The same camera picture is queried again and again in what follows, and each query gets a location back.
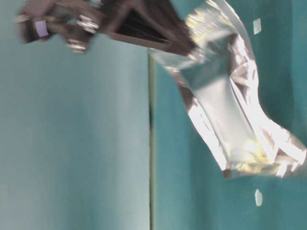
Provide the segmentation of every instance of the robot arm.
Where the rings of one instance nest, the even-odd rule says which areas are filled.
[[[169,0],[30,0],[16,21],[26,43],[59,34],[76,53],[97,34],[184,56],[196,47]]]

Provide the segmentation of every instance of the purple label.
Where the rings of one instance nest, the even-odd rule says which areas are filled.
[[[48,36],[46,21],[39,21],[35,23],[36,31],[40,37]]]

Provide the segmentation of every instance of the small white piece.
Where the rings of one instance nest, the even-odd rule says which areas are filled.
[[[262,197],[262,193],[259,191],[259,189],[256,189],[255,200],[256,200],[257,207],[260,207],[262,205],[262,202],[263,202],[263,197]]]
[[[259,34],[261,32],[261,19],[258,18],[254,22],[254,35]]]

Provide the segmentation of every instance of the teal wall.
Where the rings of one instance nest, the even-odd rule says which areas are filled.
[[[149,228],[147,50],[21,45],[0,4],[0,229]]]
[[[173,0],[181,16],[202,0]],[[245,24],[260,74],[266,114],[307,145],[307,3],[305,0],[229,0]],[[253,21],[261,18],[261,33]],[[295,178],[224,180],[195,131],[173,79],[151,67],[152,226],[154,230],[305,229],[306,172]],[[256,207],[255,191],[263,194]]]

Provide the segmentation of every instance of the crinkled foil packet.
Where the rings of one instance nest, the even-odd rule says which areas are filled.
[[[207,0],[186,24],[196,50],[187,57],[151,55],[175,79],[224,177],[291,175],[304,163],[306,147],[262,110],[255,57],[235,11],[224,0]]]

